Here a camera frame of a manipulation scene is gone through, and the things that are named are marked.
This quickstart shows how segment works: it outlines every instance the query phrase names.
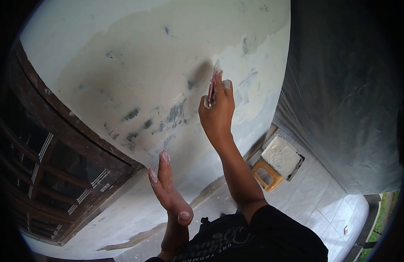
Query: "forearm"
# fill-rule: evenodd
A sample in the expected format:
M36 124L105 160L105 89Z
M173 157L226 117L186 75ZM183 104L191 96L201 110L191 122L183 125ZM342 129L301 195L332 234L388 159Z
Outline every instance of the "forearm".
M177 215L168 214L167 228L161 250L167 253L174 253L175 250L189 242L189 230L187 226L182 226L177 221Z
M247 203L263 201L263 191L248 169L232 136L224 141L217 152L222 162L231 196L238 207L244 207Z

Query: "left hand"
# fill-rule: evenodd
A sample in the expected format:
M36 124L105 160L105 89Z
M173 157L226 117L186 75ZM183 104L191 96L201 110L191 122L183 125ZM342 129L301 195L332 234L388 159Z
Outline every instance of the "left hand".
M174 187L170 155L167 151L164 150L160 153L158 175L153 169L148 169L148 176L160 204L169 215L177 217L180 225L188 226L193 219L193 210Z

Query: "white wall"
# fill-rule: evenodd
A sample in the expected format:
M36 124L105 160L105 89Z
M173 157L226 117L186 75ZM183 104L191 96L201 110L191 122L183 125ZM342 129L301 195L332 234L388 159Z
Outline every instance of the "white wall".
M21 43L49 89L100 137L148 168L157 169L167 149L175 185L190 202L223 174L197 114L209 80L192 88L188 81L204 62L220 60L234 85L232 133L244 154L272 121L289 35L289 0L48 0ZM30 238L29 246L65 259L120 254L96 250L167 221L146 174L125 186L65 246Z

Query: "right hand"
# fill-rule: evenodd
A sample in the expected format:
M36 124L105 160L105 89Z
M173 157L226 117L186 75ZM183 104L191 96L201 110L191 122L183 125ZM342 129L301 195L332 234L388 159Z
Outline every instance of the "right hand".
M206 96L199 104L199 117L206 136L216 151L226 148L227 142L233 141L231 135L231 119L234 113L234 96L232 82L221 80L222 74L215 77L215 102L208 109L205 107Z

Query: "orange stool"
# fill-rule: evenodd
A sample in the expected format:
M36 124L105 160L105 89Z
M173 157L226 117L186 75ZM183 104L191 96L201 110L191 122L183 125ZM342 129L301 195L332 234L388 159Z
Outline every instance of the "orange stool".
M260 176L257 174L257 171L261 168L263 168L272 178L272 181L269 184L266 184L263 181L263 179L261 179ZM266 192L271 192L277 186L279 186L280 183L282 183L282 181L284 180L283 176L279 175L279 173L268 163L266 163L262 158L257 160L257 162L254 164L253 168L251 169L251 173L254 175L257 181L263 186L264 191Z

